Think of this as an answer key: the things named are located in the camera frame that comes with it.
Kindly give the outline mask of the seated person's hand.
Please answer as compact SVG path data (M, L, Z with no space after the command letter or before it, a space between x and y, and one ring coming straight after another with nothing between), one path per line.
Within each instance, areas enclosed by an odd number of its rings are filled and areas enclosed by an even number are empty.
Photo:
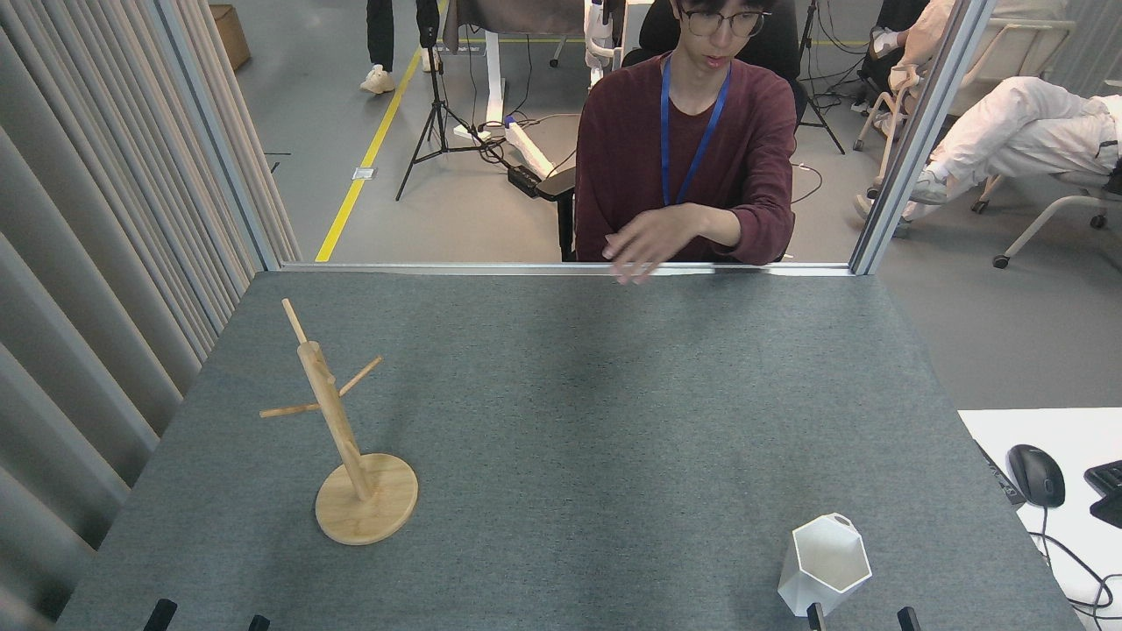
M606 236L603 255L617 283L641 283L709 227L708 212L697 204L643 211L620 231Z

